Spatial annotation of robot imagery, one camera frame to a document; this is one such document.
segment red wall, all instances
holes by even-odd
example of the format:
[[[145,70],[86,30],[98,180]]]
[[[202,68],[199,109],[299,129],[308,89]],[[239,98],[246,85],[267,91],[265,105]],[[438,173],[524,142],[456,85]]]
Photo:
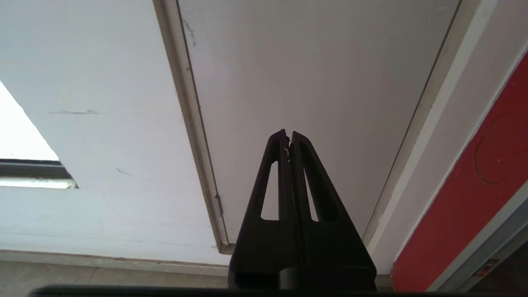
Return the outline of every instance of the red wall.
[[[425,291],[526,180],[527,56],[396,260],[394,289]]]

